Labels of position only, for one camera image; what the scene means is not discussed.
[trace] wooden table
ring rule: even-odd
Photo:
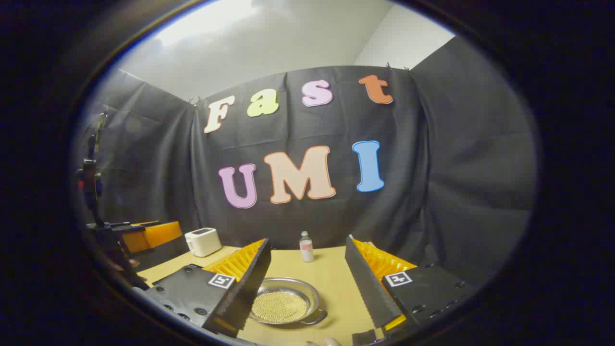
[[[194,263],[205,266],[236,249],[237,247],[223,246],[203,258],[186,253],[138,274],[147,278],[151,286],[153,281],[177,271],[184,265]],[[320,294],[319,308],[326,310],[329,315],[313,326],[302,323],[270,326],[248,318],[244,330],[239,331],[237,337],[272,346],[304,346],[307,340],[324,344],[325,338],[333,337],[342,346],[352,346],[353,333],[374,329],[346,264],[345,250],[345,246],[314,249],[315,261],[311,263],[303,262],[299,250],[272,250],[266,277],[288,276],[311,284]],[[381,337],[379,330],[376,331],[376,336]]]

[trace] small plastic bottle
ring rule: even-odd
[[[301,256],[303,262],[312,262],[314,260],[314,247],[312,246],[312,239],[308,237],[306,231],[301,232],[301,239],[299,239],[299,248],[301,249]]]

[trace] black backdrop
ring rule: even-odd
[[[372,102],[358,80],[388,81],[389,105]],[[301,86],[325,79],[333,100],[305,107]],[[250,118],[250,97],[277,91],[279,109]],[[203,132],[211,102],[235,95],[215,132]],[[315,247],[340,246],[352,233],[416,264],[440,262],[473,283],[490,277],[522,236],[536,180],[530,114],[499,71],[457,37],[410,73],[335,66],[276,74],[191,105],[124,72],[113,73],[86,111],[85,125],[108,110],[99,162],[103,218],[178,220],[184,232],[217,228],[223,244],[270,238],[296,248],[307,230]],[[353,143],[377,140],[385,186],[361,193]],[[266,154],[296,166],[309,147],[330,147],[332,198],[272,204]],[[231,206],[218,170],[256,165],[258,200]],[[234,176],[245,195],[243,176]]]

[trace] orange letter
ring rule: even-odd
[[[291,196],[286,193],[284,183],[288,185],[297,199],[303,198],[308,180],[310,190],[307,196],[311,199],[335,196],[335,189],[331,186],[329,170],[327,169],[329,152],[329,147],[325,145],[307,149],[300,169],[297,169],[293,161],[284,152],[279,151],[265,156],[264,161],[271,167],[271,180],[273,181],[271,203],[290,202]]]
[[[233,103],[235,103],[234,95],[209,104],[209,119],[207,119],[207,126],[205,126],[204,130],[206,134],[220,128],[221,124],[218,121],[218,118],[226,118],[226,112],[229,110],[229,106]]]
[[[375,74],[363,77],[359,80],[359,83],[365,84],[367,89],[367,95],[370,99],[376,103],[388,105],[393,102],[393,96],[384,95],[383,86],[388,86],[386,81],[381,81]]]

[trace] white toaster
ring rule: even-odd
[[[222,248],[215,228],[201,228],[185,234],[190,252],[197,257],[205,257]]]

